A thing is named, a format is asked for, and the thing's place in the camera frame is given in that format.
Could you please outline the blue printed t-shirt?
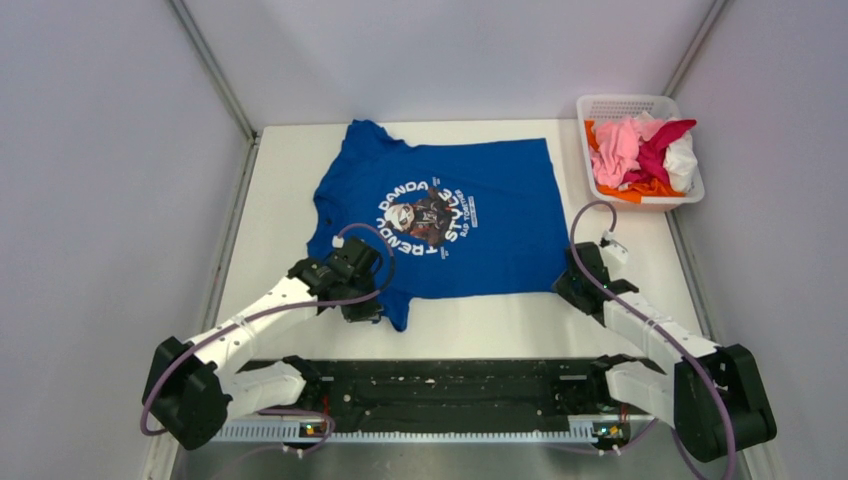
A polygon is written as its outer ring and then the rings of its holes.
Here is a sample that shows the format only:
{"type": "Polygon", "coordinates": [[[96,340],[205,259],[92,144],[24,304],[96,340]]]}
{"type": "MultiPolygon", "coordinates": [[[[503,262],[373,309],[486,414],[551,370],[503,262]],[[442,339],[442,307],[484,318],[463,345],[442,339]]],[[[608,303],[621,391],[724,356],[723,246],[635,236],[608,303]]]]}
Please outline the blue printed t-shirt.
{"type": "Polygon", "coordinates": [[[413,299],[536,293],[566,270],[565,213],[542,138],[411,146],[355,120],[314,196],[307,252],[344,227],[392,250],[379,303],[397,331],[413,299]]]}

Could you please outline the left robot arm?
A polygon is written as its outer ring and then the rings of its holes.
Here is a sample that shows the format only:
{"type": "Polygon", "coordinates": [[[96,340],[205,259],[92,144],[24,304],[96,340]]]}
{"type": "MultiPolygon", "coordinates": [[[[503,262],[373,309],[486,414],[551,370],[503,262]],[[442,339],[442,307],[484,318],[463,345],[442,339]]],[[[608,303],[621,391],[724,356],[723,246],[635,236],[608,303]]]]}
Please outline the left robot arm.
{"type": "Polygon", "coordinates": [[[320,386],[297,359],[249,370],[293,327],[337,308],[348,322],[374,320],[377,297],[396,268],[389,246],[334,237],[323,258],[297,261],[259,299],[220,325],[187,340],[170,337],[153,355],[142,395],[140,430],[169,434],[187,450],[209,443],[234,419],[275,406],[308,413],[320,386]]]}

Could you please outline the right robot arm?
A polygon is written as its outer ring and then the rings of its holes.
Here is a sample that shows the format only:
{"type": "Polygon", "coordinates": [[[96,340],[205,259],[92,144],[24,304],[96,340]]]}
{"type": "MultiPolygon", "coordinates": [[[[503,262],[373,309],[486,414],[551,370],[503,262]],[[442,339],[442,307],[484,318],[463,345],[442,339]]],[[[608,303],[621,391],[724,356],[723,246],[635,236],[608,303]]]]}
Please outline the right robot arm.
{"type": "Polygon", "coordinates": [[[590,368],[586,397],[600,412],[634,406],[668,425],[685,451],[710,462],[777,436],[753,353],[687,331],[625,279],[612,280],[601,248],[571,246],[554,289],[567,303],[637,347],[590,368]]]}

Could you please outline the orange t-shirt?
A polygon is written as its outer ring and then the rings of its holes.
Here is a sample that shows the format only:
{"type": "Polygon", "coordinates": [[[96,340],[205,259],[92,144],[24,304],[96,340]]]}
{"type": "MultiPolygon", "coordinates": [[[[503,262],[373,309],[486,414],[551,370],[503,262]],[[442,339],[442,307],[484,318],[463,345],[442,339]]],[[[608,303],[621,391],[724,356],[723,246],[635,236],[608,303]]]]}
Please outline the orange t-shirt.
{"type": "Polygon", "coordinates": [[[669,186],[663,184],[659,180],[649,180],[644,183],[624,184],[622,189],[611,189],[607,187],[599,187],[594,179],[591,162],[590,162],[590,147],[588,144],[589,158],[589,173],[598,192],[602,195],[610,196],[618,200],[628,203],[641,204],[647,198],[683,198],[685,194],[678,193],[672,190],[669,186]]]}

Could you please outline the pink t-shirt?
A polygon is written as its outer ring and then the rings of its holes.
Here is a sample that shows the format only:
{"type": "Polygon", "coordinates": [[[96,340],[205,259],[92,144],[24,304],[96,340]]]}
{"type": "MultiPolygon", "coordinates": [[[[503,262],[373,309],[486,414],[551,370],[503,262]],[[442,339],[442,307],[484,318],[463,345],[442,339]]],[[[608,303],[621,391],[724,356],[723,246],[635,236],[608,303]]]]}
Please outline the pink t-shirt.
{"type": "Polygon", "coordinates": [[[598,123],[586,120],[591,169],[599,187],[622,189],[627,172],[637,170],[639,146],[665,123],[647,112],[636,117],[598,123]]]}

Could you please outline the magenta t-shirt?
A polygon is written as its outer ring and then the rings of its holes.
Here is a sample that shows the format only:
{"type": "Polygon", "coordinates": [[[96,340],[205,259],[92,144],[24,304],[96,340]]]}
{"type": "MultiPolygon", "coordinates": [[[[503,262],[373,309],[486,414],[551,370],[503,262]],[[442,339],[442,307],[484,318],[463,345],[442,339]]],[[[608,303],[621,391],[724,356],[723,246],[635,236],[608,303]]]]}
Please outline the magenta t-shirt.
{"type": "Polygon", "coordinates": [[[663,167],[666,148],[696,125],[695,119],[672,119],[665,122],[649,140],[639,146],[636,158],[639,168],[627,172],[623,183],[644,183],[656,179],[671,188],[669,175],[663,167]]]}

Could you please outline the white t-shirt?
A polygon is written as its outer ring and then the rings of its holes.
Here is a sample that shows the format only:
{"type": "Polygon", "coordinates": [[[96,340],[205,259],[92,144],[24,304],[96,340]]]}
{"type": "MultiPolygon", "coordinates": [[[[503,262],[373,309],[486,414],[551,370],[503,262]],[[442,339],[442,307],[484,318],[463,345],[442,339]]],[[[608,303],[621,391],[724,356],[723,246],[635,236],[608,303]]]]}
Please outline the white t-shirt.
{"type": "Polygon", "coordinates": [[[670,143],[665,151],[663,167],[669,175],[671,188],[678,193],[687,194],[693,187],[697,165],[692,134],[687,131],[670,143]]]}

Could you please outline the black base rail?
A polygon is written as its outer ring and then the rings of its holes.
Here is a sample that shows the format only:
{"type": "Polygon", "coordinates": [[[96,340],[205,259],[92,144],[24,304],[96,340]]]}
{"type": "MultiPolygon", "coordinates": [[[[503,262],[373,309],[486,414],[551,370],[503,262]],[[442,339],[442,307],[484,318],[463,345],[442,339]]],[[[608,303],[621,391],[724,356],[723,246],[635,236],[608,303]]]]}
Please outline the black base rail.
{"type": "Polygon", "coordinates": [[[297,360],[314,375],[300,398],[261,415],[328,416],[343,432],[411,433],[551,432],[577,420],[648,417],[596,403],[585,358],[297,360]]]}

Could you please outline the left corner aluminium post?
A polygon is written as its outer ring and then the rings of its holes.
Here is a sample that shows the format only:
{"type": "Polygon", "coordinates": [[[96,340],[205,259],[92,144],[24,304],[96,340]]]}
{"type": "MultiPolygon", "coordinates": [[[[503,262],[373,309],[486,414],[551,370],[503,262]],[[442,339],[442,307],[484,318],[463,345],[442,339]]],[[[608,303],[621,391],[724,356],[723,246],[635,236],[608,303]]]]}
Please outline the left corner aluminium post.
{"type": "Polygon", "coordinates": [[[225,111],[232,119],[240,133],[245,139],[253,144],[258,136],[257,130],[239,101],[233,87],[226,78],[226,74],[218,62],[213,49],[205,38],[202,29],[196,21],[189,5],[184,0],[166,0],[165,4],[173,13],[177,23],[183,31],[195,56],[200,62],[201,68],[206,74],[218,99],[225,111]]]}

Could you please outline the corner aluminium post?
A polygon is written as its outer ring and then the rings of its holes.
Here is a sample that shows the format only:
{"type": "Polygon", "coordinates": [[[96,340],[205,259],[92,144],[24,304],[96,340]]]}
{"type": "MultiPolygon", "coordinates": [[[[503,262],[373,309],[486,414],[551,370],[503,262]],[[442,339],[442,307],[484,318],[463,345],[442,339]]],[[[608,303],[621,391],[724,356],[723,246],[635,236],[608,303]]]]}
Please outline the corner aluminium post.
{"type": "Polygon", "coordinates": [[[206,74],[218,99],[225,111],[232,119],[240,133],[245,139],[253,144],[258,136],[257,130],[239,101],[233,87],[226,78],[226,74],[218,62],[213,49],[205,38],[202,29],[196,21],[189,5],[184,0],[166,0],[165,4],[173,13],[177,23],[183,31],[195,56],[200,62],[201,68],[206,74]]]}
{"type": "Polygon", "coordinates": [[[703,17],[691,41],[677,63],[671,77],[666,83],[662,95],[675,97],[684,84],[691,68],[695,64],[704,45],[708,42],[717,25],[721,22],[733,0],[714,0],[703,17]]]}

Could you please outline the right corner aluminium post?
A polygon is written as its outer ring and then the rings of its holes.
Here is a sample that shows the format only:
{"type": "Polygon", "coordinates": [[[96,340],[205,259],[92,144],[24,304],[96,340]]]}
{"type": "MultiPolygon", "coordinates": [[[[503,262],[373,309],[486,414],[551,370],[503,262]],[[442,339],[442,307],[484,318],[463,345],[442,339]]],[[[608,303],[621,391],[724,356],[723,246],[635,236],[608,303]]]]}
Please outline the right corner aluminium post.
{"type": "Polygon", "coordinates": [[[684,84],[691,68],[695,64],[704,45],[708,42],[717,25],[721,22],[733,0],[714,0],[703,17],[691,41],[677,63],[671,77],[666,83],[662,95],[675,97],[684,84]]]}

